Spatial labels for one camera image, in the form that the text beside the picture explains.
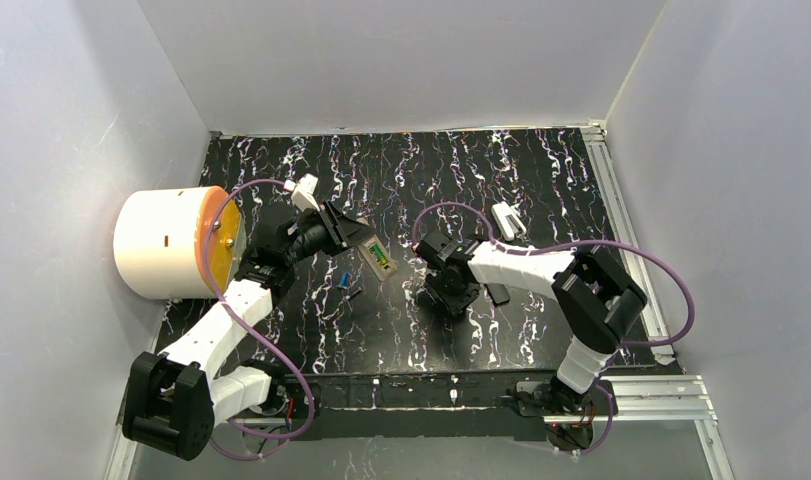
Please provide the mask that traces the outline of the white remote control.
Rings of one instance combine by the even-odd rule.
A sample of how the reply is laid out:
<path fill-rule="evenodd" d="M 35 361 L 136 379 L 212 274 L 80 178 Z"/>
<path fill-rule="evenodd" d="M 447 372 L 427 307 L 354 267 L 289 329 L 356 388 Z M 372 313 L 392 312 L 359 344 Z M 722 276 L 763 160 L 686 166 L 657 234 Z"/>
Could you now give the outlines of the white remote control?
<path fill-rule="evenodd" d="M 357 249 L 362 260 L 380 282 L 387 281 L 397 272 L 397 262 L 390 256 L 377 235 L 362 241 Z"/>

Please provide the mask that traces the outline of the black remote control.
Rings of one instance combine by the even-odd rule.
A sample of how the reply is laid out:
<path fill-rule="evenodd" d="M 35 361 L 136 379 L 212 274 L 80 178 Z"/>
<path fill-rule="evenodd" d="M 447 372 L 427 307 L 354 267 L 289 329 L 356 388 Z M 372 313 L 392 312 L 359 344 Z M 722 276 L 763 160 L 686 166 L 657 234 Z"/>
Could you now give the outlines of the black remote control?
<path fill-rule="evenodd" d="M 504 285 L 486 284 L 486 289 L 495 307 L 501 307 L 510 303 L 511 297 Z"/>

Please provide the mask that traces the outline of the green battery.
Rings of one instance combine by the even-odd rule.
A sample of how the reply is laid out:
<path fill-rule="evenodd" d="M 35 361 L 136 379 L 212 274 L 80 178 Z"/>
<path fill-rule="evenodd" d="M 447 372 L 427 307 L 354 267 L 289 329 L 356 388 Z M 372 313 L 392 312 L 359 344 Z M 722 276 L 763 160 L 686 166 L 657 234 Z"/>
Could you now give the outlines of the green battery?
<path fill-rule="evenodd" d="M 369 248 L 370 252 L 376 257 L 377 262 L 380 265 L 384 265 L 387 262 L 386 256 L 382 253 L 380 247 L 378 245 L 373 245 Z"/>

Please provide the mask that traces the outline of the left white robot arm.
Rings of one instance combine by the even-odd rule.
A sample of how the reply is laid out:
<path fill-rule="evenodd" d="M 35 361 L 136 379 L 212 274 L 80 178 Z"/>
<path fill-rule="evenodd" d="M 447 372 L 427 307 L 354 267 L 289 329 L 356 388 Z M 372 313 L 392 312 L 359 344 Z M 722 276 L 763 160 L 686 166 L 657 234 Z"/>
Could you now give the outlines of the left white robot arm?
<path fill-rule="evenodd" d="M 329 202 L 303 210 L 287 204 L 266 209 L 223 291 L 225 299 L 174 343 L 133 361 L 123 436 L 192 460 L 217 425 L 264 404 L 271 375 L 255 365 L 220 375 L 228 354 L 286 295 L 296 264 L 319 252 L 336 256 L 374 234 L 364 221 L 347 217 Z"/>

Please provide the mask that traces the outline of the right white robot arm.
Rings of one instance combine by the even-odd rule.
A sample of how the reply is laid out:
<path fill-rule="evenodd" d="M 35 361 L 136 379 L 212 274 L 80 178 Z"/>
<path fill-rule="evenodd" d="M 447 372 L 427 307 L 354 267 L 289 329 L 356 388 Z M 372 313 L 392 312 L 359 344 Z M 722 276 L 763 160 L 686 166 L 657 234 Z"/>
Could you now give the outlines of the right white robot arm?
<path fill-rule="evenodd" d="M 483 288 L 497 306 L 508 288 L 553 299 L 572 333 L 567 352 L 548 383 L 511 397 L 530 412 L 576 413 L 590 401 L 595 380 L 617 353 L 648 303 L 642 288 L 603 247 L 537 253 L 471 237 L 454 240 L 440 231 L 416 246 L 426 262 L 425 289 L 447 311 L 466 310 Z"/>

